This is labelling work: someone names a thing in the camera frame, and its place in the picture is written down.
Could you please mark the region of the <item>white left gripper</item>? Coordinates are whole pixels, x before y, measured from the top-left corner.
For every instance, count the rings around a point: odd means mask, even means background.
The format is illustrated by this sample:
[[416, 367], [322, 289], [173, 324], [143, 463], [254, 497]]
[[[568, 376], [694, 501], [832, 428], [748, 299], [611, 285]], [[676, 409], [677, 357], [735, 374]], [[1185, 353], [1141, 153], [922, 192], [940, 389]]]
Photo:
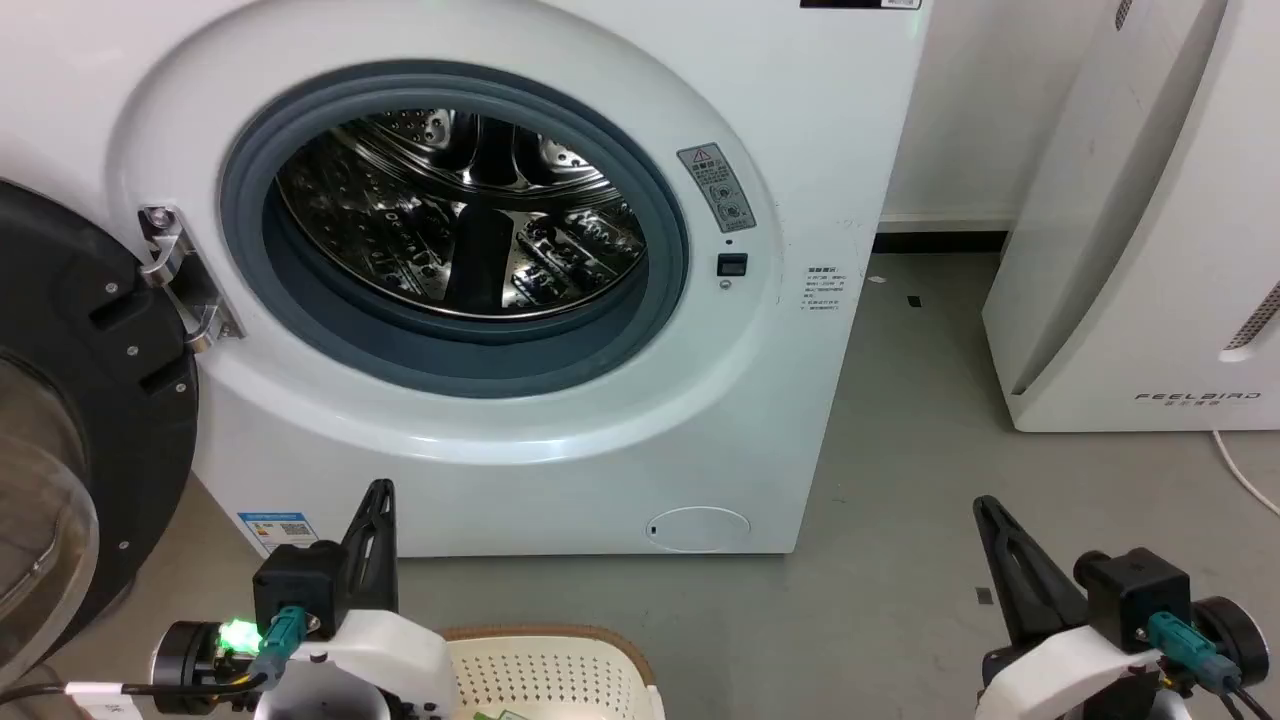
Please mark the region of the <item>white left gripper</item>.
[[393, 720], [401, 711], [451, 720], [460, 693], [448, 644], [397, 614], [397, 538], [396, 484], [375, 479], [342, 541], [340, 594], [351, 611], [333, 638], [292, 653], [255, 720]]

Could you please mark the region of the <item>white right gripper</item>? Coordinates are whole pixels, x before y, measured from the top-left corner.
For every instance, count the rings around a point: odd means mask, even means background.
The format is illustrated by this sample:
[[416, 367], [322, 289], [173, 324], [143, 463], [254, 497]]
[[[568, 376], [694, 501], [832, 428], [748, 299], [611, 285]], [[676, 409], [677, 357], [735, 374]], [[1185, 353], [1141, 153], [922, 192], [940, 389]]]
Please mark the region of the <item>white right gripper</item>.
[[1130, 667], [1158, 662], [1160, 650], [1128, 653], [1084, 626], [1085, 596], [996, 497], [972, 507], [1010, 646], [1046, 639], [995, 675], [977, 720], [1055, 720]]

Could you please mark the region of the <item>black washing machine door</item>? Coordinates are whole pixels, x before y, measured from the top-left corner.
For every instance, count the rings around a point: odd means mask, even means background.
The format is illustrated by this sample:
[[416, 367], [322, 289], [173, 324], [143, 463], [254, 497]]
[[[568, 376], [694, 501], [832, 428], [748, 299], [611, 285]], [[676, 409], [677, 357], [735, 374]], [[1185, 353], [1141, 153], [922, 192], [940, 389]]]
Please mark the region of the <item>black washing machine door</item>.
[[0, 182], [0, 688], [133, 582], [184, 492], [198, 373], [140, 261]]

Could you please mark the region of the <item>silver metal door hinge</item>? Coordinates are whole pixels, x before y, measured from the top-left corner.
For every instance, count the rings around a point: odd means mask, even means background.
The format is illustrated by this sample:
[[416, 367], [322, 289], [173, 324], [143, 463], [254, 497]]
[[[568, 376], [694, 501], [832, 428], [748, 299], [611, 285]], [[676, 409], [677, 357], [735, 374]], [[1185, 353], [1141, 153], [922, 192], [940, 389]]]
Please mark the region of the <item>silver metal door hinge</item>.
[[140, 268], [146, 286], [161, 290], [175, 306], [195, 354], [224, 340], [242, 340], [244, 331], [214, 274], [189, 236], [180, 210], [172, 205], [143, 205], [140, 228], [152, 259]]

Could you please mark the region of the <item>stainless steel washing machine drum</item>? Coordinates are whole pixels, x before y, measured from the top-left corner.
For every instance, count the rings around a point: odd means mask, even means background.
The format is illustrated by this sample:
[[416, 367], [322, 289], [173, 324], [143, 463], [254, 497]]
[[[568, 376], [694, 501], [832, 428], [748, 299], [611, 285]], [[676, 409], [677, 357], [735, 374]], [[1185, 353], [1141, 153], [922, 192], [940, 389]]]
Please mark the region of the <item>stainless steel washing machine drum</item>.
[[535, 322], [620, 293], [648, 265], [623, 193], [572, 146], [475, 111], [406, 108], [325, 129], [275, 190], [333, 266], [393, 302]]

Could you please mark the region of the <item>blue energy label sticker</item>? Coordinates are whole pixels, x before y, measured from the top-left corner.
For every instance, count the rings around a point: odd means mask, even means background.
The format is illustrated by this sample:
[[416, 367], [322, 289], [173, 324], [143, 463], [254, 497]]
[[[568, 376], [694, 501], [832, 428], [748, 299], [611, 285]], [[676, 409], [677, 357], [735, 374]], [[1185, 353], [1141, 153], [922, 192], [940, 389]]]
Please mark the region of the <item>blue energy label sticker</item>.
[[320, 541], [302, 512], [238, 512], [236, 516], [264, 559], [279, 547], [306, 548]]

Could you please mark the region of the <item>white front-load washing machine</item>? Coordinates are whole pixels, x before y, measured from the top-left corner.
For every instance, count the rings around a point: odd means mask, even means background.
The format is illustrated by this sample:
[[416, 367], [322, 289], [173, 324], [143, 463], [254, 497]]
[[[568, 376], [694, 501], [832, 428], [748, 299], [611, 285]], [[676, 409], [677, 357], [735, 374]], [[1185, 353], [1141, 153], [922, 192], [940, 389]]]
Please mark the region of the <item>white front-load washing machine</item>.
[[[189, 350], [188, 479], [244, 537], [238, 512], [302, 512], [337, 539], [387, 478], [403, 557], [671, 553], [645, 527], [687, 506], [750, 521], [726, 553], [787, 553], [933, 10], [0, 0], [0, 182], [92, 222], [140, 266], [152, 256], [138, 209], [180, 210], [244, 331]], [[307, 79], [401, 60], [545, 85], [657, 165], [691, 261], [673, 315], [634, 359], [547, 395], [434, 395], [329, 359], [255, 297], [219, 211], [237, 135]]]

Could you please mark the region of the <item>white laundry basket brown rim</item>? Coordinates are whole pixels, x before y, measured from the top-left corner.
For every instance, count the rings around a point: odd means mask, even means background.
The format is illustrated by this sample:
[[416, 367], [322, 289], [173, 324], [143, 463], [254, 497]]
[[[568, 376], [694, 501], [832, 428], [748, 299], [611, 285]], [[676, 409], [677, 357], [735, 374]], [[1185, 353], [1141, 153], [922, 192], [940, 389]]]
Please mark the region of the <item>white laundry basket brown rim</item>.
[[451, 720], [503, 708], [531, 720], [667, 720], [650, 664], [616, 632], [550, 624], [440, 634], [460, 693]]

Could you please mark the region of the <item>round drain filter cover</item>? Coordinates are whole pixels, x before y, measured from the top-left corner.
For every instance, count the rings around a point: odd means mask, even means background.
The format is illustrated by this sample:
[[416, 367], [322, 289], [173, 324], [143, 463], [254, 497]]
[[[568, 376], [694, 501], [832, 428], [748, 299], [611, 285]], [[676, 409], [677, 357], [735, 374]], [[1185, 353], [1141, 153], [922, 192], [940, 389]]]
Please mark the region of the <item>round drain filter cover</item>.
[[657, 548], [671, 553], [724, 553], [737, 552], [750, 530], [750, 521], [740, 512], [687, 506], [652, 518], [644, 536]]

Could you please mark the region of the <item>white feelbird appliance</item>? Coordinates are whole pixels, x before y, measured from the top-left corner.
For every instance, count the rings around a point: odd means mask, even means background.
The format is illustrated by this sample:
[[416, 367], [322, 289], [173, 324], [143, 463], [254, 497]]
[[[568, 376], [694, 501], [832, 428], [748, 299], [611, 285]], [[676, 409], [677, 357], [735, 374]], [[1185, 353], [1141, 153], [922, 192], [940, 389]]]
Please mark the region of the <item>white feelbird appliance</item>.
[[1018, 430], [1280, 430], [1280, 0], [1107, 1], [982, 319]]

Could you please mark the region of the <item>grey rubber door gasket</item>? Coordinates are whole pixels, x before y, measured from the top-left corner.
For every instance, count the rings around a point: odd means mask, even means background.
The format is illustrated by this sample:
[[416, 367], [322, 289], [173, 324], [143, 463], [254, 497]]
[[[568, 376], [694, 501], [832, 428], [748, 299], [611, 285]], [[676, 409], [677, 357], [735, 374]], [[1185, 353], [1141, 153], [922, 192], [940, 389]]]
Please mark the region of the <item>grey rubber door gasket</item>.
[[[646, 269], [611, 299], [535, 322], [436, 316], [353, 281], [294, 225], [276, 193], [275, 176], [320, 132], [406, 108], [475, 111], [576, 149], [635, 211], [646, 237]], [[379, 380], [462, 398], [547, 395], [613, 372], [668, 323], [691, 261], [673, 191], [622, 129], [545, 85], [451, 61], [348, 67], [273, 99], [225, 156], [219, 211], [227, 249], [244, 283], [298, 340]]]

